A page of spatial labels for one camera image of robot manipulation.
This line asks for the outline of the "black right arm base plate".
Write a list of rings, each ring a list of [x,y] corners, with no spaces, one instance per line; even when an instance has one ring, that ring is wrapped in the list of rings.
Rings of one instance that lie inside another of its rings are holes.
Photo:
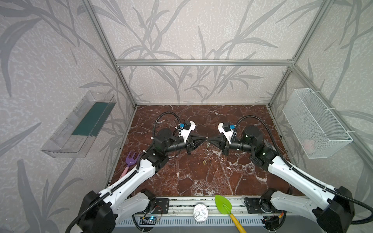
[[[270,201],[260,197],[245,197],[244,204],[249,214],[281,214],[282,211],[276,209]]]

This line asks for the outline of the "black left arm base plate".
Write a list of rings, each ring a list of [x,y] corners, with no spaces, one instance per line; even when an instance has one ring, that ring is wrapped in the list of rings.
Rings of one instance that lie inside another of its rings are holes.
[[[153,214],[153,215],[163,215],[169,212],[170,199],[168,198],[156,198],[149,202],[148,206],[136,215],[140,214]]]

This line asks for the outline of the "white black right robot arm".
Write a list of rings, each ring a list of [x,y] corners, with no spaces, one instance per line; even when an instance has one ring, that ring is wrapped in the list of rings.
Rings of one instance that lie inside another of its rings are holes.
[[[269,209],[291,212],[316,222],[327,233],[347,232],[355,215],[351,201],[327,191],[332,189],[322,181],[309,177],[307,173],[281,158],[279,152],[264,140],[263,132],[255,126],[247,126],[242,138],[237,139],[237,128],[221,123],[219,136],[209,142],[221,149],[224,155],[230,150],[250,153],[251,161],[273,175],[285,180],[302,192],[305,197],[292,196],[275,189],[269,189],[262,195],[262,206]]]

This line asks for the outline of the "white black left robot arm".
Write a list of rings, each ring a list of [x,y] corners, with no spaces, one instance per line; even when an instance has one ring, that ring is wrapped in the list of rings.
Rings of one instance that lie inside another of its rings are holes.
[[[156,200],[153,193],[143,190],[133,197],[130,194],[167,164],[170,152],[191,153],[206,141],[205,137],[191,135],[189,130],[179,132],[174,136],[170,129],[160,130],[136,167],[99,193],[86,194],[78,216],[66,231],[69,233],[77,227],[83,233],[111,233],[117,224],[132,215],[151,211]]]

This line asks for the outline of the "pink object in basket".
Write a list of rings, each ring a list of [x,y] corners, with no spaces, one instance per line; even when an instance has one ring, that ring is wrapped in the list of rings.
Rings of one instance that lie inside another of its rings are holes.
[[[315,152],[315,141],[314,140],[306,139],[303,141],[302,146],[308,155],[311,155]]]

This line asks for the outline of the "grey metal tongs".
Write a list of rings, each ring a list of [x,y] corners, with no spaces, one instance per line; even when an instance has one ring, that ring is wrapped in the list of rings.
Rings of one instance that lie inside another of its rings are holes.
[[[274,154],[278,155],[276,148],[266,139],[264,139],[264,149],[263,149],[263,154],[268,155],[268,154]]]

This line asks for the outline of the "round silver tin lid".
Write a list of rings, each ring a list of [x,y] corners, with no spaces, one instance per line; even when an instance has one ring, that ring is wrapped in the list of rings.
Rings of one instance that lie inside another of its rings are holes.
[[[193,209],[193,218],[198,222],[202,223],[208,219],[208,208],[204,204],[197,204]]]

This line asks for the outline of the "clear plastic wall tray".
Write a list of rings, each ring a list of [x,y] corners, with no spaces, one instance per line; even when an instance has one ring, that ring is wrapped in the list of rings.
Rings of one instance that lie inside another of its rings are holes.
[[[114,109],[114,94],[88,91],[41,151],[52,158],[84,158]]]

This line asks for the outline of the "purple toy rake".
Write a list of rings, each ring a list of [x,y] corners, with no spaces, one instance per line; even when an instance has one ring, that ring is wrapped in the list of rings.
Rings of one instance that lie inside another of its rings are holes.
[[[120,178],[125,176],[127,174],[128,170],[129,170],[129,168],[137,163],[139,157],[140,157],[140,153],[135,153],[134,151],[130,151],[128,153],[128,155],[126,156],[126,159],[125,159],[126,167],[125,167],[123,173],[121,174]]]

